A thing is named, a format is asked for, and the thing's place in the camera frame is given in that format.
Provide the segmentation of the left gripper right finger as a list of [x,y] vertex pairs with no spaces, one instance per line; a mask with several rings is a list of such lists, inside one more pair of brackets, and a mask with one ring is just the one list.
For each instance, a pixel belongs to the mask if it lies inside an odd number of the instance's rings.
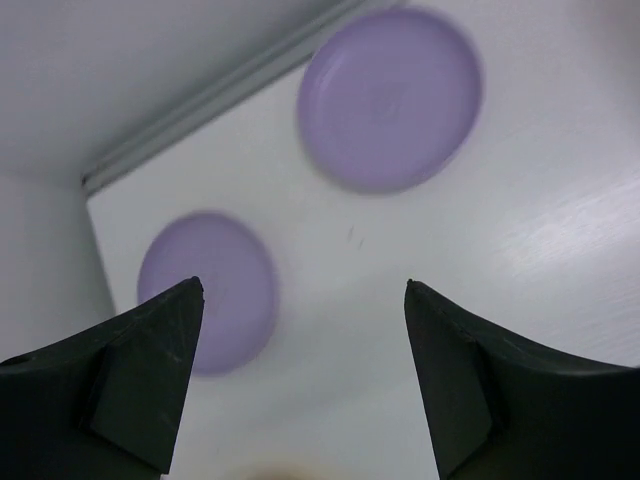
[[529,340],[418,281],[408,338],[443,479],[635,479],[639,371]]

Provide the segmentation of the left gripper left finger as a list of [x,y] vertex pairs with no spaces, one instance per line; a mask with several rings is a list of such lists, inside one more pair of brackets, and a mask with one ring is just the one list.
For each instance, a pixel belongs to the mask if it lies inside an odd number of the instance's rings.
[[94,327],[1,364],[4,479],[168,474],[201,330],[186,279]]

